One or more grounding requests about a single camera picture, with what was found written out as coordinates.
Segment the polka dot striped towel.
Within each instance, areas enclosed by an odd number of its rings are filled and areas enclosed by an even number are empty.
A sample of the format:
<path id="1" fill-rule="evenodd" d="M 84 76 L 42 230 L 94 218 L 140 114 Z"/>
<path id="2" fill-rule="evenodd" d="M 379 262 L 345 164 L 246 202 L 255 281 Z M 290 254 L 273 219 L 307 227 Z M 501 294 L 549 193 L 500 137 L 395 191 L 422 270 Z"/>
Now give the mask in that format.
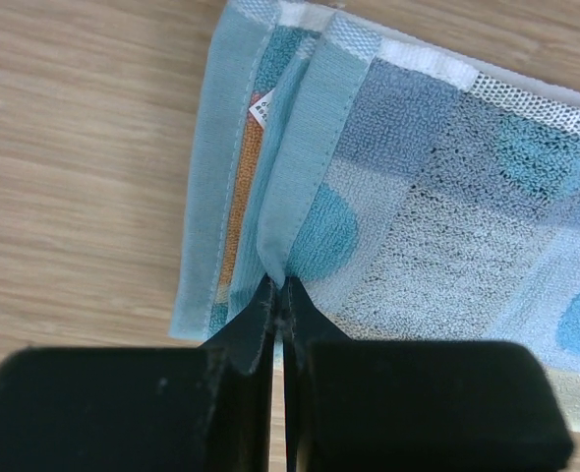
<path id="1" fill-rule="evenodd" d="M 580 92 L 305 1 L 208 50 L 170 333 L 264 276 L 356 338 L 507 340 L 580 432 Z"/>

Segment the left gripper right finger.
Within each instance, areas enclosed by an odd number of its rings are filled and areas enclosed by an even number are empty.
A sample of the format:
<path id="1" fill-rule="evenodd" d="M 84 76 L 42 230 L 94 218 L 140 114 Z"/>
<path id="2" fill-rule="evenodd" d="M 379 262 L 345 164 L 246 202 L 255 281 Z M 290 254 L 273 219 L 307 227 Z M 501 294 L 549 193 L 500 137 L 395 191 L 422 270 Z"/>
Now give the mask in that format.
<path id="1" fill-rule="evenodd" d="M 551 384 L 522 345 L 354 340 L 294 277 L 281 319 L 291 471 L 560 471 L 570 462 Z"/>

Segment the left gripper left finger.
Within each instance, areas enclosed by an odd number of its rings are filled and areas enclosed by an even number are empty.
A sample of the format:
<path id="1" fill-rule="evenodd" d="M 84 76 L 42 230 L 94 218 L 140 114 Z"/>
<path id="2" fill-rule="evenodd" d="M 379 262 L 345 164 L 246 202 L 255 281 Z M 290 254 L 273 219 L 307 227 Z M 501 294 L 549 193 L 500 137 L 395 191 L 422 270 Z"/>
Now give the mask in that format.
<path id="1" fill-rule="evenodd" d="M 0 471 L 264 471 L 276 288 L 197 347 L 29 347 L 0 363 Z"/>

